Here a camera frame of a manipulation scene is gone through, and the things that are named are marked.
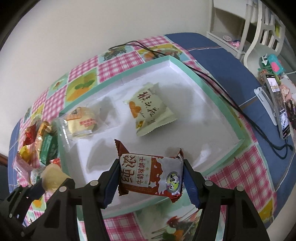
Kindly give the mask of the beige swiss roll packet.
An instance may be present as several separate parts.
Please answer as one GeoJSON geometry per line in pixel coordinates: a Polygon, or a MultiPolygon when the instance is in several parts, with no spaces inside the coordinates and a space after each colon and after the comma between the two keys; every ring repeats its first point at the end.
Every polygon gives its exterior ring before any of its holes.
{"type": "Polygon", "coordinates": [[[57,164],[49,164],[41,173],[41,178],[43,189],[53,194],[70,176],[65,174],[57,164]]]}

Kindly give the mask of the white phone stand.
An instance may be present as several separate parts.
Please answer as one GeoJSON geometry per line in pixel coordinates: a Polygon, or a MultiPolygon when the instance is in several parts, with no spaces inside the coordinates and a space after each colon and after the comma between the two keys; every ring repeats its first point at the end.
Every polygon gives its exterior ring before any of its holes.
{"type": "Polygon", "coordinates": [[[258,87],[254,89],[254,93],[265,108],[266,112],[268,113],[271,121],[275,126],[278,125],[276,120],[276,114],[274,110],[273,102],[270,99],[270,94],[267,93],[266,87],[258,87]]]}

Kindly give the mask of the white chair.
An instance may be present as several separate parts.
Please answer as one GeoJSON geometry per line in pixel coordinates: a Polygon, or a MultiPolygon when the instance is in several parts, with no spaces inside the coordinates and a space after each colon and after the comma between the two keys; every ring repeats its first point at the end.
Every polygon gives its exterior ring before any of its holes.
{"type": "Polygon", "coordinates": [[[278,56],[285,39],[285,25],[262,1],[257,4],[258,17],[254,39],[243,59],[244,66],[257,75],[259,58],[274,54],[278,56]]]}

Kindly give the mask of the smartphone on stand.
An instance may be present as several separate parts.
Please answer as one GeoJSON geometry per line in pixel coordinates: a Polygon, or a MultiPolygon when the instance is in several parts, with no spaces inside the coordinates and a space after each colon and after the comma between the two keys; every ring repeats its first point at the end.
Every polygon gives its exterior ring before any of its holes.
{"type": "Polygon", "coordinates": [[[285,109],[285,103],[280,90],[280,85],[276,81],[274,75],[265,74],[263,78],[273,103],[273,109],[275,112],[280,137],[284,140],[290,134],[290,122],[285,109]]]}

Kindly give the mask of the red candy packet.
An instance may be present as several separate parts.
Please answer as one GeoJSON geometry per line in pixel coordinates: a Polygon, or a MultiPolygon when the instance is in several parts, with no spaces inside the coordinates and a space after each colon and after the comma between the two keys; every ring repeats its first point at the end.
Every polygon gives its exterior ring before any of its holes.
{"type": "Polygon", "coordinates": [[[33,124],[32,126],[28,126],[25,130],[25,138],[23,141],[23,146],[27,146],[32,144],[37,136],[37,126],[33,124]]]}

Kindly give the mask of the checkered picture tablecloth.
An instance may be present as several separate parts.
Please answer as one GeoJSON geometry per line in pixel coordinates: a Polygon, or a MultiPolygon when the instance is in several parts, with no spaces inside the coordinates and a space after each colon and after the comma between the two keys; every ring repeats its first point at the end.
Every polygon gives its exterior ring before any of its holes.
{"type": "Polygon", "coordinates": [[[221,98],[236,119],[244,142],[231,156],[207,174],[223,187],[242,184],[266,225],[273,221],[277,200],[267,161],[245,116],[233,108],[234,102],[218,85],[216,79],[190,53],[167,36],[145,38],[97,55],[73,68],[54,81],[28,108],[11,134],[9,164],[12,165],[25,138],[25,130],[35,118],[52,121],[79,99],[88,97],[101,84],[127,71],[141,68],[154,58],[154,52],[170,54],[184,64],[197,69],[203,81],[221,98]]]}

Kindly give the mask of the green snack packet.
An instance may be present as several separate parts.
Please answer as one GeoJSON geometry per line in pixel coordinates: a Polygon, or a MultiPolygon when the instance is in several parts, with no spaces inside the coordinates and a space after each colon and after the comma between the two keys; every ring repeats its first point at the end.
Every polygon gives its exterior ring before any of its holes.
{"type": "Polygon", "coordinates": [[[58,155],[58,139],[56,135],[46,134],[43,138],[40,161],[44,165],[49,165],[50,161],[58,155]]]}

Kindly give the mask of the blue bedsheet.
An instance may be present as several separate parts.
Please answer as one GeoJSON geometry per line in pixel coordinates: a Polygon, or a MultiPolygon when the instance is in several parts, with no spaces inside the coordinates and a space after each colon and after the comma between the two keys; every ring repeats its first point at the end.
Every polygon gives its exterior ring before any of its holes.
{"type": "MultiPolygon", "coordinates": [[[[167,37],[188,50],[213,75],[242,111],[259,125],[272,143],[277,146],[285,143],[280,138],[278,127],[272,123],[254,93],[254,89],[260,86],[259,82],[238,59],[198,33],[175,33],[168,34],[167,37]]],[[[291,150],[280,151],[281,156],[286,156],[282,160],[274,154],[268,143],[258,133],[255,136],[267,160],[278,204],[283,205],[295,185],[295,153],[291,150]]]]}

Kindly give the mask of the yellow cake packet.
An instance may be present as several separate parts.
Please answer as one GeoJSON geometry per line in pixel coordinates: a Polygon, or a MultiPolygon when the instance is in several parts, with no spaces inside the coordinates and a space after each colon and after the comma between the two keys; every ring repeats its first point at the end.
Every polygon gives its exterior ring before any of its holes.
{"type": "Polygon", "coordinates": [[[21,158],[28,164],[32,163],[34,153],[35,153],[35,144],[34,143],[21,147],[21,149],[19,151],[21,158]]]}

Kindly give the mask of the red white milk biscuit packet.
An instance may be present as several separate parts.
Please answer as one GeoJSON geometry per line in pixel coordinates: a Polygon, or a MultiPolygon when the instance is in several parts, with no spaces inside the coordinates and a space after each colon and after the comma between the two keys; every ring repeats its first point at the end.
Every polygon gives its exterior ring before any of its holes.
{"type": "Polygon", "coordinates": [[[115,140],[120,161],[120,196],[129,192],[168,197],[176,202],[183,191],[184,153],[175,157],[135,154],[115,140]]]}

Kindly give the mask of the teal pink toy box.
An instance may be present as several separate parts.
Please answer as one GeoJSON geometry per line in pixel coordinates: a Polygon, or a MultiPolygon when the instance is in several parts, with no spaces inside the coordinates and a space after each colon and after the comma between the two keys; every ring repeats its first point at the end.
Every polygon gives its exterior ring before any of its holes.
{"type": "Polygon", "coordinates": [[[281,62],[274,54],[265,54],[259,58],[261,69],[267,70],[270,74],[282,75],[285,71],[281,62]]]}

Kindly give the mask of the teal white cardboard tray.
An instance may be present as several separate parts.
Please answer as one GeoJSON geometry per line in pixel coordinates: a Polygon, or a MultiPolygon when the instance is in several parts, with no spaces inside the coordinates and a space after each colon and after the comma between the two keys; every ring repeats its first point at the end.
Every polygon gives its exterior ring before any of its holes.
{"type": "Polygon", "coordinates": [[[59,115],[62,169],[83,187],[111,168],[115,142],[130,153],[175,157],[183,151],[208,174],[245,136],[222,98],[172,57],[136,66],[94,87],[59,115]]]}

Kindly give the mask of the cream orange snack packet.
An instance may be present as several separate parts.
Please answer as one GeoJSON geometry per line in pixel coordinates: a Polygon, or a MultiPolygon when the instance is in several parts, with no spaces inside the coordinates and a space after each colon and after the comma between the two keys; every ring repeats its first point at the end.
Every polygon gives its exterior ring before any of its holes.
{"type": "Polygon", "coordinates": [[[152,83],[145,84],[125,103],[135,120],[138,137],[177,120],[177,116],[157,95],[156,85],[152,83]]]}

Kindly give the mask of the white shelf unit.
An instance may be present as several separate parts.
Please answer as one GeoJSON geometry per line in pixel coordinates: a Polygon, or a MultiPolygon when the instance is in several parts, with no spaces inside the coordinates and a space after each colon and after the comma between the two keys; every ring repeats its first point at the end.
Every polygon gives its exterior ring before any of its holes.
{"type": "Polygon", "coordinates": [[[258,1],[210,1],[206,37],[242,61],[249,27],[257,17],[258,1]]]}

